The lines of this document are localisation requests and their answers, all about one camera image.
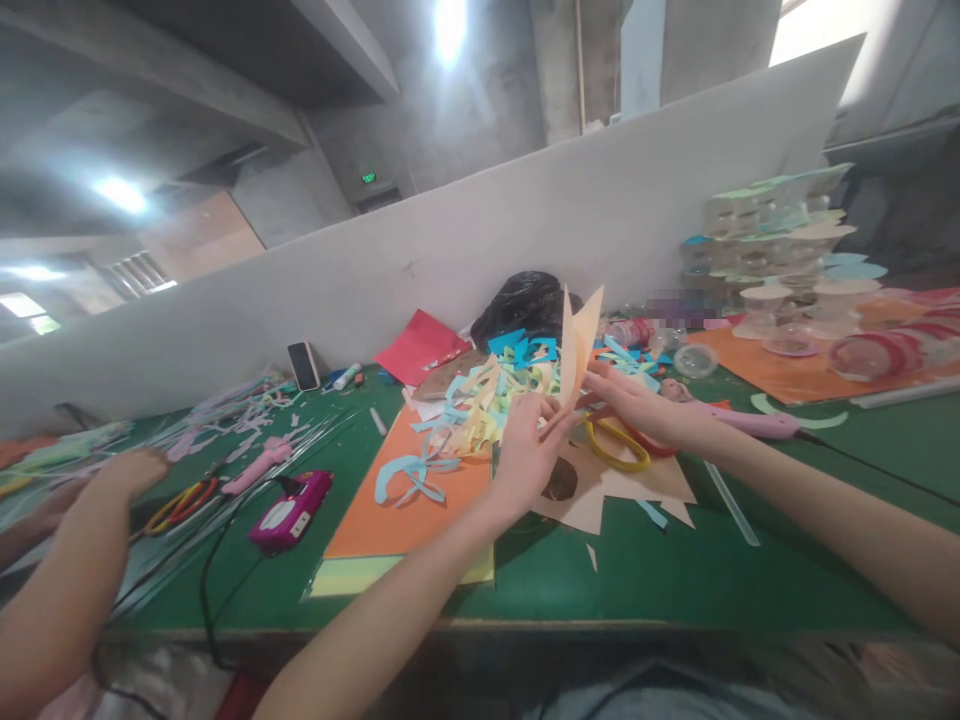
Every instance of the orange paper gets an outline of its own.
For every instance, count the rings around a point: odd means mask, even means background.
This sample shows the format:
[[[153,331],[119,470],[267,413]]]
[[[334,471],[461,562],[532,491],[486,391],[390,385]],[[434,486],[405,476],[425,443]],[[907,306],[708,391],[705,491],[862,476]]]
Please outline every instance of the orange paper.
[[[394,502],[409,489],[406,475],[400,473],[390,483],[393,502],[388,499],[378,505],[373,494],[380,468],[398,457],[419,456],[423,451],[427,434],[418,434],[410,427],[417,422],[420,422],[417,413],[404,406],[327,546],[324,558],[405,555],[443,532],[486,491],[490,483],[489,460],[465,459],[453,472],[427,471],[430,484],[446,494],[444,503],[436,503],[418,493],[403,507],[394,507]]]
[[[923,372],[884,378],[869,383],[844,380],[827,368],[830,341],[820,343],[820,354],[790,358],[768,352],[756,340],[734,337],[732,328],[697,333],[696,342],[709,345],[720,363],[785,405],[840,400],[897,388],[926,385],[960,374],[960,362]]]

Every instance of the red paper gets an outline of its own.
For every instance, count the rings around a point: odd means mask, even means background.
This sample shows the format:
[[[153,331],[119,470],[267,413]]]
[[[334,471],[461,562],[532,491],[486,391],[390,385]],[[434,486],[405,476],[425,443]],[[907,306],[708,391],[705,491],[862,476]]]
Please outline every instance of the red paper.
[[[423,310],[417,310],[406,329],[374,360],[405,385],[419,385],[438,365],[453,360],[470,345]]]

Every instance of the green tabletop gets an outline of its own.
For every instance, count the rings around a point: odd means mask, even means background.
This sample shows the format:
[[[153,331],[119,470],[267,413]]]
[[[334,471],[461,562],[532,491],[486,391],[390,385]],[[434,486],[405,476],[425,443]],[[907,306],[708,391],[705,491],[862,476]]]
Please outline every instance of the green tabletop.
[[[309,634],[327,623],[350,598],[304,600],[323,550],[349,506],[381,444],[368,408],[389,425],[402,405],[398,387],[366,373],[365,387],[346,395],[304,395],[278,412],[270,428],[289,431],[300,422],[358,408],[359,414],[328,445],[295,470],[324,469],[335,475],[333,490],[299,545],[268,559],[246,539],[250,527],[276,499],[264,492],[245,507],[228,532],[211,568],[209,588],[217,634],[255,638],[266,634]],[[753,411],[749,384],[724,369],[692,381],[705,401],[729,399],[734,409]],[[846,402],[795,409],[803,417],[828,417],[849,410],[841,427],[818,435],[855,457],[944,492],[960,449],[946,428],[958,427],[960,394],[864,411]],[[159,419],[143,423],[148,433]],[[197,479],[236,441],[218,441],[174,467],[154,496],[170,495]],[[802,440],[777,443],[788,454],[906,510],[960,532],[960,510],[930,495]],[[636,626],[728,629],[762,632],[888,635],[914,632],[892,603],[784,516],[736,481],[728,482],[759,536],[749,547],[725,509],[701,461],[680,463],[699,504],[691,508],[696,530],[670,522],[665,532],[636,503],[607,498],[599,537],[544,522],[528,514],[496,544],[494,583],[457,590],[444,622],[460,627],[585,628]],[[149,549],[146,540],[143,546]],[[114,621],[115,635],[202,636],[198,582],[212,540],[177,563],[166,585]],[[597,572],[587,552],[596,551]]]

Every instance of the white partition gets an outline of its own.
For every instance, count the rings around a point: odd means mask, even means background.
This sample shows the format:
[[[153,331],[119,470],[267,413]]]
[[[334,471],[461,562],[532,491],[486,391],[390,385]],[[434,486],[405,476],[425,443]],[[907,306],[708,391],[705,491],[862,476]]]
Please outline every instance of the white partition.
[[[810,170],[861,38],[687,97],[0,348],[0,437],[60,402],[105,419],[185,407],[309,340],[369,361],[417,308],[460,328],[507,276],[546,270],[608,307],[676,287],[713,193]]]

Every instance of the human hand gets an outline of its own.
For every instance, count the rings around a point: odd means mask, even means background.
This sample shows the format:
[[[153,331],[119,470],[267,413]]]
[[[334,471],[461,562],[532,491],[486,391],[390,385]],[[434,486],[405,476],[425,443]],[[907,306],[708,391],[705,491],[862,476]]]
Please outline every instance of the human hand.
[[[43,536],[53,534],[89,482],[89,479],[73,480],[61,485],[47,495],[24,519],[37,534]]]
[[[161,450],[138,448],[114,455],[94,478],[98,485],[133,498],[146,492],[167,476],[170,462]]]
[[[595,419],[616,413],[654,442],[696,452],[718,424],[704,413],[671,402],[634,382],[612,365],[591,361],[583,378],[590,393],[577,401],[577,408],[605,401],[607,407]]]
[[[553,418],[560,404],[539,393],[517,395],[503,429],[500,464],[490,484],[490,497],[514,519],[519,518],[543,492],[557,455],[580,418],[572,412],[557,419],[541,437],[537,423]]]

